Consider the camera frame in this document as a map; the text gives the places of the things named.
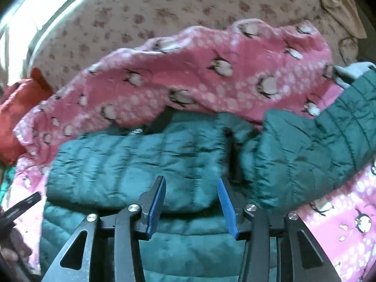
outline red fabric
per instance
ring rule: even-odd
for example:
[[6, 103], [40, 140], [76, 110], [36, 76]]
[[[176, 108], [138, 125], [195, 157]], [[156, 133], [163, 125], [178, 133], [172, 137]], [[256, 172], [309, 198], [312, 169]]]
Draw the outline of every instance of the red fabric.
[[53, 94], [39, 69], [31, 71], [30, 78], [22, 79], [8, 87], [0, 105], [0, 160], [7, 165], [15, 164], [18, 157], [25, 153], [13, 134], [13, 129], [22, 117]]

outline jacket sleeve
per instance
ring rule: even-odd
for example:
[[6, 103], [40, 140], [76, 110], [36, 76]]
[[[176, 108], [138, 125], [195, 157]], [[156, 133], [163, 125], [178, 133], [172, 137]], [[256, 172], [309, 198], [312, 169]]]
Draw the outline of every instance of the jacket sleeve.
[[376, 153], [376, 72], [358, 78], [315, 120], [283, 110], [266, 113], [257, 146], [242, 160], [249, 198], [286, 213], [321, 198], [353, 177]]

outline pink penguin blanket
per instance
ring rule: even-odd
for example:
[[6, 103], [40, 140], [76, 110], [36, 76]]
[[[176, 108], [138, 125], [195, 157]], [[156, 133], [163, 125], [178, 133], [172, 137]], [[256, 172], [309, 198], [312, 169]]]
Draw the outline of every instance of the pink penguin blanket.
[[[17, 162], [10, 205], [35, 191], [45, 194], [59, 146], [113, 121], [133, 128], [165, 106], [206, 113], [230, 112], [261, 126], [268, 109], [315, 117], [342, 89], [331, 80], [328, 45], [309, 22], [272, 28], [241, 20], [227, 30], [190, 27], [119, 49], [84, 69], [67, 86], [32, 109], [14, 133], [27, 150]], [[375, 259], [372, 216], [376, 179], [366, 168], [325, 200], [301, 208], [344, 281], [356, 281]], [[21, 216], [17, 227], [33, 249], [37, 268], [44, 203]]]

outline blue gripper pad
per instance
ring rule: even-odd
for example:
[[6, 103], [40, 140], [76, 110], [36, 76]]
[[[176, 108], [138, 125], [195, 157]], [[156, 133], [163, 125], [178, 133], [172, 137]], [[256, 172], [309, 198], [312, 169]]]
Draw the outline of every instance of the blue gripper pad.
[[220, 178], [218, 181], [217, 191], [219, 201], [221, 202], [224, 219], [226, 220], [227, 229], [234, 238], [237, 238], [239, 235], [239, 229], [236, 223], [236, 214], [222, 178]]
[[158, 221], [162, 213], [162, 206], [166, 196], [166, 179], [162, 176], [161, 183], [159, 185], [158, 191], [155, 194], [153, 204], [150, 208], [146, 235], [151, 238], [153, 234], [157, 231]]

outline teal puffer jacket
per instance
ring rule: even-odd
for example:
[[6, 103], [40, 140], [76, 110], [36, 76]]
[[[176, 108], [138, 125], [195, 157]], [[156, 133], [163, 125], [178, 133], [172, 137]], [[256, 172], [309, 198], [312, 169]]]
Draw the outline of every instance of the teal puffer jacket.
[[[370, 70], [315, 120], [271, 110], [258, 132], [231, 114], [165, 112], [143, 134], [110, 128], [65, 143], [48, 178], [42, 270], [86, 214], [118, 211], [164, 175], [157, 233], [140, 243], [146, 281], [235, 281], [244, 243], [227, 233], [218, 179], [236, 179], [236, 189], [268, 212], [323, 197], [376, 152], [375, 94]], [[232, 151], [225, 128], [234, 133]]]

